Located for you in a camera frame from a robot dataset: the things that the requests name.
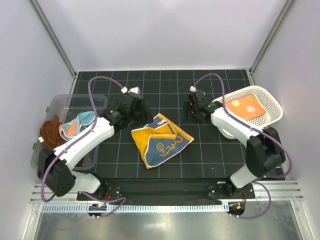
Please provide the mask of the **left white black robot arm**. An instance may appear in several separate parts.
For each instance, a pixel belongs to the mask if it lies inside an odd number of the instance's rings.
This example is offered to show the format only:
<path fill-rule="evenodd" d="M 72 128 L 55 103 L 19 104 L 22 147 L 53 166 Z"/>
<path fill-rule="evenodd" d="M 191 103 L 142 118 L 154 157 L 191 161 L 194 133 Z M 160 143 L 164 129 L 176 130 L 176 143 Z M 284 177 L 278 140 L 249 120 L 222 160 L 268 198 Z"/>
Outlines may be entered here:
<path fill-rule="evenodd" d="M 82 173 L 74 168 L 91 150 L 120 130 L 129 126 L 152 123 L 150 105 L 142 96 L 126 93 L 114 107 L 106 108 L 95 116 L 93 123 L 72 140 L 50 150 L 44 148 L 38 159 L 37 176 L 41 187 L 48 187 L 55 197 L 70 191 L 89 194 L 101 200 L 107 192 L 103 178 L 95 173 Z"/>

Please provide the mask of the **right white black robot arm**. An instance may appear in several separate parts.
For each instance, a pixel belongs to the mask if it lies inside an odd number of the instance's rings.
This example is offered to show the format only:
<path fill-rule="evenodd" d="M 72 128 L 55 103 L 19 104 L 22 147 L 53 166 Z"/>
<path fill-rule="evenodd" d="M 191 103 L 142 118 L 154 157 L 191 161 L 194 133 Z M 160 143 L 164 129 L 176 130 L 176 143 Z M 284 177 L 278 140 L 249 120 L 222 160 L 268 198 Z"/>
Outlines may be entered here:
<path fill-rule="evenodd" d="M 210 102 L 205 92 L 194 86 L 190 87 L 187 97 L 188 101 L 183 106 L 187 119 L 229 130 L 246 148 L 245 164 L 225 180 L 224 189 L 230 198 L 237 198 L 245 187 L 285 162 L 285 151 L 281 147 L 278 131 L 273 127 L 256 128 L 231 113 L 221 102 Z"/>

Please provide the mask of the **orange polka dot towel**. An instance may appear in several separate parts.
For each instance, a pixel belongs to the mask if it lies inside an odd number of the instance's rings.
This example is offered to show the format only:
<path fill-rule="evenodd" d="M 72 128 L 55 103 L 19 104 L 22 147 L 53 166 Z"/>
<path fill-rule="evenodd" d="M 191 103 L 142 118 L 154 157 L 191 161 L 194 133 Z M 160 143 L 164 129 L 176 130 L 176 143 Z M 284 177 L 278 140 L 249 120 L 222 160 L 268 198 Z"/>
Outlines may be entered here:
<path fill-rule="evenodd" d="M 233 114 L 244 120 L 263 116 L 267 111 L 255 94 L 243 96 L 225 104 Z"/>

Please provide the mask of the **yellow blue patterned towel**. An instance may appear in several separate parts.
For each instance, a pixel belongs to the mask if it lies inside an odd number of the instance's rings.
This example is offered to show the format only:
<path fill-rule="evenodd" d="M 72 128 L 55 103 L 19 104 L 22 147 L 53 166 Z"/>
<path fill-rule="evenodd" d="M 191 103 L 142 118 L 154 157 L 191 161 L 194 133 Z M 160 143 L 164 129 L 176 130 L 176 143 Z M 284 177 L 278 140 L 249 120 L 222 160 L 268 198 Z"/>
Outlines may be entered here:
<path fill-rule="evenodd" d="M 131 137 L 147 169 L 160 166 L 183 151 L 194 137 L 158 113 L 152 123 L 133 129 Z"/>

